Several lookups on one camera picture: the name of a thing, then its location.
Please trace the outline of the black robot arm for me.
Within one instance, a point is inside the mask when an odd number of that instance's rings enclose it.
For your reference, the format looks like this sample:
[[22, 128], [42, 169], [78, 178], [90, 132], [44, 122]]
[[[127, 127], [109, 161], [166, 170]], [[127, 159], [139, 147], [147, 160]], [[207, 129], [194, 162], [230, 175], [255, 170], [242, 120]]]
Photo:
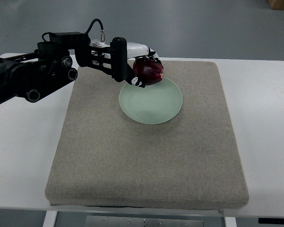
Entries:
[[70, 50], [74, 50], [76, 61], [89, 66], [92, 56], [89, 32], [93, 25], [100, 25], [100, 37], [104, 40], [104, 27], [100, 19], [91, 21], [84, 33], [47, 32], [37, 44], [37, 49], [14, 57], [0, 57], [0, 104], [14, 98], [25, 98], [35, 103], [74, 81], [77, 70], [72, 67]]

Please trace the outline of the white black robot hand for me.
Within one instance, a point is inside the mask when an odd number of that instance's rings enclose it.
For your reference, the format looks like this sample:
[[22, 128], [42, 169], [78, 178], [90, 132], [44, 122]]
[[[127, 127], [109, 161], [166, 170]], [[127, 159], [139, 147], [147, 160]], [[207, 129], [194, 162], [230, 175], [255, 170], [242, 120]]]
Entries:
[[133, 71], [133, 63], [141, 58], [161, 63], [158, 54], [150, 47], [116, 37], [109, 45], [103, 41], [91, 44], [88, 67], [110, 75], [117, 82], [126, 81], [133, 86], [145, 87]]

